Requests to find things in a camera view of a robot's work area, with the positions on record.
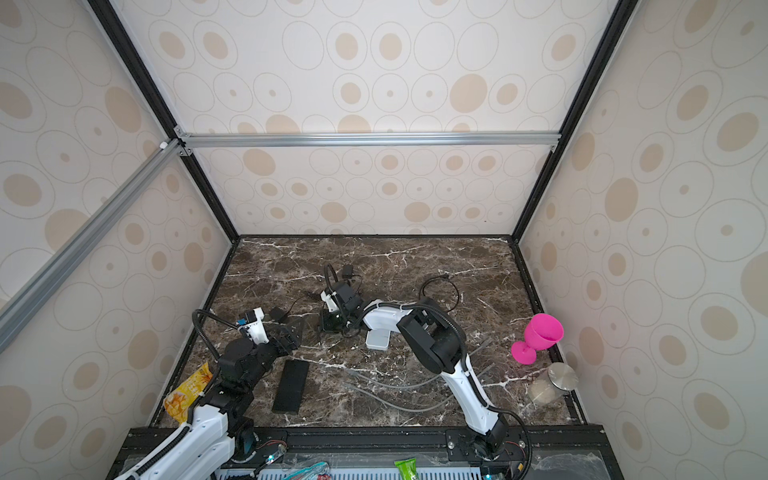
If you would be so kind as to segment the black network switch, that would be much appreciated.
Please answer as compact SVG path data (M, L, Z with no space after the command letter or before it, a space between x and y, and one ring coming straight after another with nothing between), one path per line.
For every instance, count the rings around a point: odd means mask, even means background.
M310 363L287 360L272 405L276 414L298 414L303 399Z

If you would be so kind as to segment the white router box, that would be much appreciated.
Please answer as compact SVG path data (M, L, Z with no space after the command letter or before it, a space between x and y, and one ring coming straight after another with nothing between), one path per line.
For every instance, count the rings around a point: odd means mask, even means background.
M391 332L387 329L376 329L367 332L365 344L369 350L386 351L389 348Z

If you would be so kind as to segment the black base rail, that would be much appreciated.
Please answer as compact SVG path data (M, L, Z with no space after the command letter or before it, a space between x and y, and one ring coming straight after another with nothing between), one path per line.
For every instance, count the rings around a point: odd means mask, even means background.
M607 434L597 425L534 425L525 439L520 428L509 428L497 459L521 460L521 446L530 444L538 457L549 450L568 453L597 451L602 458L616 459ZM466 427L287 427L258 428L256 453L249 464L258 467L277 451L287 446L289 454L362 454L421 453L445 454L451 461L478 465L484 460L476 452L475 435Z

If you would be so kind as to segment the pink plastic goblet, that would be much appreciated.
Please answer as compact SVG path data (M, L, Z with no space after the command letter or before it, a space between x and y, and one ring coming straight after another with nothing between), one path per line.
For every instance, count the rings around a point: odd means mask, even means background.
M510 347L513 359L523 365L536 362L539 351L548 350L564 336L564 327L554 316L546 313L535 314L525 328L523 340Z

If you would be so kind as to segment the glass jar metal lid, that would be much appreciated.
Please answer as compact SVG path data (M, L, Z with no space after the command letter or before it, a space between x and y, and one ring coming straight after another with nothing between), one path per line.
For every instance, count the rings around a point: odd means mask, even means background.
M577 373L571 366L555 362L529 385L528 398L533 405L547 405L573 391L578 382Z

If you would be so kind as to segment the horizontal aluminium rail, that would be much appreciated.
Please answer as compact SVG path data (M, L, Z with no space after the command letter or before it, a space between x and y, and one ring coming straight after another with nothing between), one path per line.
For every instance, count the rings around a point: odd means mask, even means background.
M191 134L181 136L191 148L406 147L469 145L557 145L556 131L379 132L303 134Z

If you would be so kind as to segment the teal patterned item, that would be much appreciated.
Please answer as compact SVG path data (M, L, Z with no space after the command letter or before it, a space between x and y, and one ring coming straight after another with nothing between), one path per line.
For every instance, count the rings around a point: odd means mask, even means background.
M318 480L329 476L330 466L327 462L317 462L311 466L299 469L284 477L284 480Z

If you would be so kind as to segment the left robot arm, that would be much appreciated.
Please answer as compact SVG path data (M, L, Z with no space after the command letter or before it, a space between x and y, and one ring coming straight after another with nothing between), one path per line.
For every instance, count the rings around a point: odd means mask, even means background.
M218 351L205 334L205 318L239 336ZM263 318L259 308L234 323L205 310L193 312L193 326L216 363L213 378L187 410L187 419L122 479L208 479L230 460L255 454L257 436L246 415L253 391L278 358L300 347L305 327L301 319L266 327Z

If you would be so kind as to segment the black power adapter with cable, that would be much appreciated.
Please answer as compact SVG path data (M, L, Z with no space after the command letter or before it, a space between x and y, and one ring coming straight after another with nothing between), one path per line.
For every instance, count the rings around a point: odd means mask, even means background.
M282 307L274 307L269 311L270 319L273 322L284 324L288 321L290 318L294 308L301 302L304 301L316 301L318 299L318 295L311 291L304 291L302 292L297 298L295 298L291 304L286 308Z

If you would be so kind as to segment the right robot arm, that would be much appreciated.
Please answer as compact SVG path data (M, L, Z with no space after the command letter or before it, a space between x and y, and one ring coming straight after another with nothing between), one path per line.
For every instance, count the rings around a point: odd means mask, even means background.
M492 403L473 370L466 334L435 300L423 296L412 303L366 303L347 281L328 283L321 299L325 330L349 335L364 331L366 347L378 351L388 349L392 333L401 335L421 365L448 385L467 426L475 433L473 445L481 458L492 459L511 443L506 421L510 417L521 428L518 445L523 458L531 459L527 426L517 413Z

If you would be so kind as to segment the diagonal aluminium rail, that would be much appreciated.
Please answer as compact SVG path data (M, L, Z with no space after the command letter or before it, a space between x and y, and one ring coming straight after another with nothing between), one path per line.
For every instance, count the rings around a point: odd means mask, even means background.
M64 281L144 192L167 162L179 155L172 139L156 150L75 232L1 310L1 349L6 350Z

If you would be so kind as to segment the yellow snack bag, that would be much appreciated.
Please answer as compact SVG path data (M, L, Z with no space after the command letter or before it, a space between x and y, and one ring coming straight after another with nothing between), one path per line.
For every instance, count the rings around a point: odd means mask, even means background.
M213 373L206 362L195 370L186 380L165 396L163 407L165 412L179 424L187 420L188 410L201 396L213 378Z

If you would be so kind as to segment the green tube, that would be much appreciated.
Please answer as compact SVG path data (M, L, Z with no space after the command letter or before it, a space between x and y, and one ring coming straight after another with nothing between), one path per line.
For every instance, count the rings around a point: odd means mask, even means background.
M394 462L394 465L397 468L402 480L420 479L415 458L398 460Z

